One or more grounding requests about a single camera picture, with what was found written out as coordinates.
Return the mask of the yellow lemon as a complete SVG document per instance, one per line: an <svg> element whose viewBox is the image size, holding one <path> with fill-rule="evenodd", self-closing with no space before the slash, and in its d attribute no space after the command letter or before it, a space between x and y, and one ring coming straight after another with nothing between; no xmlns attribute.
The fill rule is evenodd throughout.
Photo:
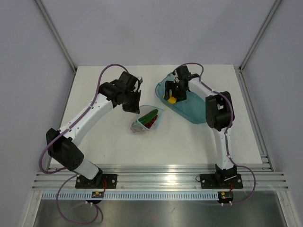
<svg viewBox="0 0 303 227"><path fill-rule="evenodd" d="M166 96L163 95L163 99L168 103L170 103L171 105L174 105L177 102L177 99L171 93L169 94L168 98L166 98Z"/></svg>

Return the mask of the green cucumber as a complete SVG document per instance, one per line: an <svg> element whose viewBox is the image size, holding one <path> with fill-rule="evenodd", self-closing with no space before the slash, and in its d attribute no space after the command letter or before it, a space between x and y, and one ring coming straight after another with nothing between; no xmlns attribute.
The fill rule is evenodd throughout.
<svg viewBox="0 0 303 227"><path fill-rule="evenodd" d="M138 121L142 125L145 125L146 123L148 123L157 114L158 114L158 109L153 109L150 112L148 112L147 114L145 114L144 116L142 116L141 118L139 118Z"/></svg>

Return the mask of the clear zip top bag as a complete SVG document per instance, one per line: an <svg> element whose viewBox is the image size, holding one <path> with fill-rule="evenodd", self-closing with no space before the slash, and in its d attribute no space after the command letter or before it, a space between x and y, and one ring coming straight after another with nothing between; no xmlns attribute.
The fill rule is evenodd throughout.
<svg viewBox="0 0 303 227"><path fill-rule="evenodd" d="M158 128L163 113L167 109L155 107L153 105L139 106L140 112L136 114L134 121L131 123L130 130L132 133L144 133Z"/></svg>

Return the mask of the red grape bunch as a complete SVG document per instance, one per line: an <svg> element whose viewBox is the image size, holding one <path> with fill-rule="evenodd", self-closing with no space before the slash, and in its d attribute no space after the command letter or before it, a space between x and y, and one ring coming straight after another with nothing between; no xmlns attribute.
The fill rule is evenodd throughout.
<svg viewBox="0 0 303 227"><path fill-rule="evenodd" d="M157 121L158 119L158 115L154 116L148 123L146 123L144 126L148 129L150 129L154 124L155 122Z"/></svg>

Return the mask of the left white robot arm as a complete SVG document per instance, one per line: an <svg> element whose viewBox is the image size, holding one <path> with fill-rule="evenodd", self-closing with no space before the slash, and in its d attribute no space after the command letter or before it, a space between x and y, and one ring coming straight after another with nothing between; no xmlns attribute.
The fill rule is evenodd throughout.
<svg viewBox="0 0 303 227"><path fill-rule="evenodd" d="M116 106L123 111L139 114L141 77L123 71L118 79L101 83L92 101L71 122L47 134L47 153L69 171L86 178L91 188L102 184L102 170L87 160L78 146L91 128Z"/></svg>

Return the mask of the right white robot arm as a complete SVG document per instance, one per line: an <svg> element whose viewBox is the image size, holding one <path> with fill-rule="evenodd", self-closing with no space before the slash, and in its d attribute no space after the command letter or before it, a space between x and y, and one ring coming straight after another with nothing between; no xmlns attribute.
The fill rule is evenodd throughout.
<svg viewBox="0 0 303 227"><path fill-rule="evenodd" d="M219 187L226 187L237 176L237 167L230 153L230 132L234 110L229 92L215 91L202 81L202 76L189 72L183 64L172 72L174 81L165 82L164 99L175 103L185 101L187 92L194 92L205 102L207 125L213 130L217 161L212 177Z"/></svg>

